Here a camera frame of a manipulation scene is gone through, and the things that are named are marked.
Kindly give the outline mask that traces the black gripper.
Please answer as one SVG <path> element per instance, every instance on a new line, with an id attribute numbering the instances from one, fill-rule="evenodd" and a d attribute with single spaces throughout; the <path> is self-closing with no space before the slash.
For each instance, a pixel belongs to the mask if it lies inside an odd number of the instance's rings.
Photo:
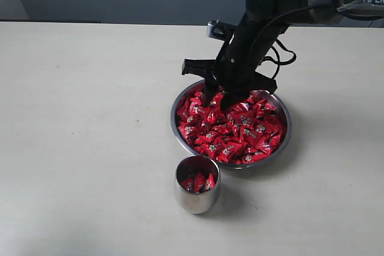
<path id="1" fill-rule="evenodd" d="M 205 79 L 204 107 L 216 102 L 220 87 L 225 90 L 220 110 L 225 112 L 243 100 L 243 92 L 264 90 L 274 93 L 276 80 L 257 73 L 268 50 L 277 39 L 277 27 L 265 21 L 251 22 L 243 16 L 231 38 L 224 41 L 215 59 L 185 59 L 182 74 Z"/>

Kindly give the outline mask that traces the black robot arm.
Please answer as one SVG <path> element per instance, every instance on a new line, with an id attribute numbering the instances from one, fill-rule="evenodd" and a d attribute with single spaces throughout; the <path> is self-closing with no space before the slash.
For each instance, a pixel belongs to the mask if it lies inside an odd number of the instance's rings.
<path id="1" fill-rule="evenodd" d="M 208 25 L 208 36 L 223 45 L 215 59 L 187 59 L 183 74 L 205 81 L 207 106 L 219 90 L 224 91 L 222 110 L 245 100 L 251 91 L 273 94 L 275 77 L 256 71 L 268 60 L 268 51 L 291 25 L 334 25 L 342 19 L 374 21 L 383 17 L 383 0 L 245 0 L 245 13 L 237 25 L 219 20 Z"/>

